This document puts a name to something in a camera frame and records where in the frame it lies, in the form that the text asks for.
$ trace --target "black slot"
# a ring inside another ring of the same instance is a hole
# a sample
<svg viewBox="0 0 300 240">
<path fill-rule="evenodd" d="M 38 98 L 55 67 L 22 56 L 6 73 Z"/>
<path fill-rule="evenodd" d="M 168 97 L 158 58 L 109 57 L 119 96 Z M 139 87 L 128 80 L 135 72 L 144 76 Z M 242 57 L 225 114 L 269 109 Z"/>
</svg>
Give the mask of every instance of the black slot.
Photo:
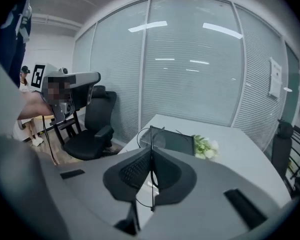
<svg viewBox="0 0 300 240">
<path fill-rule="evenodd" d="M 84 174 L 85 172 L 81 169 L 78 169 L 78 170 L 71 170 L 71 171 L 67 171 L 67 172 L 63 172 L 63 173 L 60 173 L 60 176 L 62 179 L 69 179 L 69 178 L 72 178 L 72 177 L 76 177 L 80 174 Z"/>
<path fill-rule="evenodd" d="M 250 230 L 267 220 L 267 217 L 265 217 L 239 189 L 228 190 L 224 192 L 224 195 Z"/>
</svg>

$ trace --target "chair backrest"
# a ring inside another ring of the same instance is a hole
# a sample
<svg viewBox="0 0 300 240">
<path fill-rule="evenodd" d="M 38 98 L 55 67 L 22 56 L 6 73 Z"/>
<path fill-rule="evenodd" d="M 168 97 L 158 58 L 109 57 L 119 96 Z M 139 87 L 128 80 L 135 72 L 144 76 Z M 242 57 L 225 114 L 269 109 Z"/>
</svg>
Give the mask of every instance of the chair backrest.
<svg viewBox="0 0 300 240">
<path fill-rule="evenodd" d="M 117 100 L 114 91 L 106 91 L 103 85 L 93 87 L 91 102 L 86 106 L 84 126 L 89 131 L 98 132 L 111 125 L 111 114 Z"/>
<path fill-rule="evenodd" d="M 273 138 L 271 163 L 282 179 L 285 178 L 289 166 L 293 133 L 294 129 L 290 123 L 281 122 L 278 133 Z"/>
</svg>

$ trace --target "person's leg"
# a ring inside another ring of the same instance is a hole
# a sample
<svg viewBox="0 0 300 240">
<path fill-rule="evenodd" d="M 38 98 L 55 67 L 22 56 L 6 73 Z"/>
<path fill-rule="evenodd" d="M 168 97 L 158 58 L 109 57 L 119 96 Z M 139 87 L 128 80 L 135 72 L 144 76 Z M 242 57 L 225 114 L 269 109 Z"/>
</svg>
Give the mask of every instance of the person's leg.
<svg viewBox="0 0 300 240">
<path fill-rule="evenodd" d="M 36 128 L 36 125 L 35 125 L 35 121 L 33 119 L 31 119 L 30 125 L 31 125 L 31 128 L 32 128 L 33 135 L 34 135 L 35 139 L 38 141 L 38 143 L 41 144 L 42 142 L 44 142 L 44 139 L 40 138 L 39 135 L 38 135 L 37 128 Z"/>
<path fill-rule="evenodd" d="M 32 135 L 30 122 L 25 122 L 24 126 L 25 126 L 25 132 L 29 136 L 29 138 L 31 139 L 32 144 L 36 147 L 39 146 L 39 142 L 36 141 L 36 139 Z"/>
</svg>

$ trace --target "flower bouquet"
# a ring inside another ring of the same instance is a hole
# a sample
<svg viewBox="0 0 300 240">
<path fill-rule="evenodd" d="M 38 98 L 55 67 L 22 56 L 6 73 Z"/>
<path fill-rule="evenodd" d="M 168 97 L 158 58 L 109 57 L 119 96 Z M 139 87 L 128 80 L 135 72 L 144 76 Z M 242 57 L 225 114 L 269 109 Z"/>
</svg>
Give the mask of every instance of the flower bouquet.
<svg viewBox="0 0 300 240">
<path fill-rule="evenodd" d="M 195 145 L 195 157 L 201 159 L 211 159 L 219 155 L 219 145 L 209 138 L 201 137 L 200 135 L 192 135 Z"/>
</svg>

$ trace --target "floor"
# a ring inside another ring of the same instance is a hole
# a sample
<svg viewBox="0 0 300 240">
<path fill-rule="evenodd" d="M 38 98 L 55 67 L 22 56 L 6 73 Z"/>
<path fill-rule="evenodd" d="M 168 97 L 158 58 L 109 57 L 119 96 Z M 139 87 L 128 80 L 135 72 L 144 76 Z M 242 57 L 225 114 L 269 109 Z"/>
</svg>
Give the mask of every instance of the floor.
<svg viewBox="0 0 300 240">
<path fill-rule="evenodd" d="M 69 164 L 69 163 L 76 163 L 76 162 L 81 161 L 79 159 L 76 159 L 76 158 L 72 157 L 71 155 L 69 155 L 67 152 L 65 152 L 62 149 L 61 144 L 60 144 L 60 142 L 57 138 L 57 135 L 56 135 L 56 132 L 55 132 L 54 129 L 49 130 L 47 132 L 47 134 L 48 134 L 49 139 L 50 139 L 51 149 L 52 149 L 54 158 L 56 159 L 58 164 Z M 61 130 L 60 134 L 61 134 L 61 136 L 62 136 L 62 138 L 64 139 L 65 142 L 68 141 L 69 137 L 68 137 L 68 134 L 67 134 L 66 130 Z M 40 137 L 43 138 L 44 141 L 39 146 L 32 145 L 31 141 L 28 141 L 27 143 L 36 152 L 44 152 L 44 153 L 47 153 L 51 156 L 51 151 L 50 151 L 50 148 L 49 148 L 49 144 L 48 144 L 46 135 L 43 133 L 43 134 L 40 135 Z M 111 148 L 115 149 L 115 150 L 121 150 L 123 147 L 121 147 L 121 146 L 119 146 L 115 143 L 112 143 Z"/>
</svg>

